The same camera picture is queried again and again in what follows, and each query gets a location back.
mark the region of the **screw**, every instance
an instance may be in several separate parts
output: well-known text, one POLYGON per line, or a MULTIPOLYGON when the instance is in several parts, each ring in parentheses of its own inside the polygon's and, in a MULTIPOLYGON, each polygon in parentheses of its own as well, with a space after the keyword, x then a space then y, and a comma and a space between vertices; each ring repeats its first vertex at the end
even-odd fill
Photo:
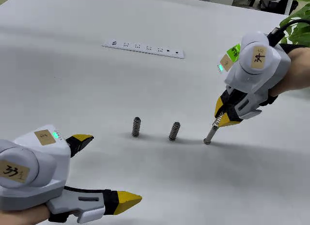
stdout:
POLYGON ((179 132, 181 124, 179 122, 175 122, 171 128, 169 140, 174 141, 176 139, 176 136, 179 132))
POLYGON ((211 139, 215 135, 216 131, 219 128, 219 123, 221 122, 222 117, 224 116, 224 112, 221 112, 216 118, 214 123, 212 124, 212 128, 208 133, 207 137, 203 140, 204 144, 209 145, 211 143, 211 139))
POLYGON ((132 136, 138 137, 139 136, 139 131, 140 131, 140 124, 141 124, 141 119, 139 117, 135 117, 134 119, 134 125, 132 127, 132 136))

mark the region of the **white power strip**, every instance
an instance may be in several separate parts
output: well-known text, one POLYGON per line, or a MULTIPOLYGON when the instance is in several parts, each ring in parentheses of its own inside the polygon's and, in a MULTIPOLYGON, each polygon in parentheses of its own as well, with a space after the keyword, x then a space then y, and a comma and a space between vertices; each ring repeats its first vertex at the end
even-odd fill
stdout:
POLYGON ((154 47, 143 43, 131 43, 126 41, 124 42, 116 39, 108 40, 102 46, 116 49, 131 50, 136 52, 143 52, 148 54, 163 55, 173 58, 180 58, 180 59, 184 58, 184 53, 182 49, 173 49, 168 47, 154 47))

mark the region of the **handwritten label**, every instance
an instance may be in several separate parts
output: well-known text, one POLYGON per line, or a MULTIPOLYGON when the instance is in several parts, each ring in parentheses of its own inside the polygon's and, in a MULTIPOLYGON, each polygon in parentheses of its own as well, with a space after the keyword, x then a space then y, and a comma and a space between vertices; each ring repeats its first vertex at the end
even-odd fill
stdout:
POLYGON ((266 47, 254 47, 251 67, 258 69, 264 68, 266 54, 267 54, 266 47))
POLYGON ((0 161, 0 177, 25 183, 29 168, 8 161, 0 161))
POLYGON ((230 59, 235 63, 239 59, 240 54, 240 44, 235 45, 227 51, 230 59))
POLYGON ((56 143, 48 129, 36 131, 34 134, 37 136, 42 146, 56 143))
POLYGON ((228 57, 227 54, 224 55, 224 57, 221 59, 220 63, 222 64, 222 66, 224 67, 224 69, 226 71, 229 71, 229 69, 233 65, 233 62, 231 61, 231 59, 228 57))

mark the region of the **hand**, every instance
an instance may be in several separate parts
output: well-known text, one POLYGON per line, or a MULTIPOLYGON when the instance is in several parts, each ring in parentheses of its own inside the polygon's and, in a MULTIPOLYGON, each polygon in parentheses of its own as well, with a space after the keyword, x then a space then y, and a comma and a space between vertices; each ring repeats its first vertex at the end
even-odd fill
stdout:
POLYGON ((0 224, 35 225, 48 219, 50 212, 45 205, 22 211, 0 211, 0 224))
POLYGON ((310 87, 310 48, 293 49, 288 55, 292 65, 285 77, 269 90, 270 96, 310 87))

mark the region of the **gray gripper handle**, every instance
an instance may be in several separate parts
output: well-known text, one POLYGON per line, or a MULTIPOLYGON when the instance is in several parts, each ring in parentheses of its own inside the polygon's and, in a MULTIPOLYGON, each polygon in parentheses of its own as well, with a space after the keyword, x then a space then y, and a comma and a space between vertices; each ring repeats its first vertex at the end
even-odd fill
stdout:
POLYGON ((80 190, 65 187, 61 196, 46 203, 54 215, 71 212, 79 224, 102 218, 105 213, 104 198, 100 190, 80 190))

